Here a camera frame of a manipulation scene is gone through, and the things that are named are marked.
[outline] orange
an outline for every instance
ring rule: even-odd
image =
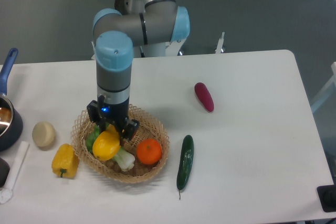
[[[153,165],[162,157],[160,143],[152,138],[143,140],[139,143],[136,152],[139,161],[145,165]]]

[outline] yellow bell pepper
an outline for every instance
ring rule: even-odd
[[[92,146],[93,155],[101,161],[113,158],[119,149],[119,135],[110,131],[103,131],[100,133]]]
[[[59,147],[52,160],[52,171],[59,177],[73,178],[76,175],[79,158],[75,155],[70,144],[63,144]]]

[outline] yellow pepper stem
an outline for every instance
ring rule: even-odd
[[[67,172],[67,170],[66,170],[66,169],[62,169],[62,168],[61,168],[59,171],[61,172],[61,178],[63,178],[63,173],[66,173],[66,172]]]

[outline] green vegetable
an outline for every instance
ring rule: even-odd
[[[134,167],[135,157],[121,147],[112,160],[118,163],[123,172],[127,172]]]
[[[99,134],[100,134],[99,128],[95,125],[94,130],[85,140],[86,148],[88,149],[88,152],[90,152],[91,154],[93,154],[92,147]]]
[[[194,158],[194,140],[190,135],[187,135],[183,139],[182,149],[181,149],[181,158],[180,166],[178,168],[176,185],[178,188],[178,194],[181,199],[180,190],[183,190],[187,185],[191,168],[193,166]]]

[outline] blue pot handle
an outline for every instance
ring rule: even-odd
[[[7,80],[9,73],[11,72],[12,66],[14,65],[16,56],[18,54],[17,48],[12,48],[5,60],[5,63],[0,72],[0,93],[7,94]]]

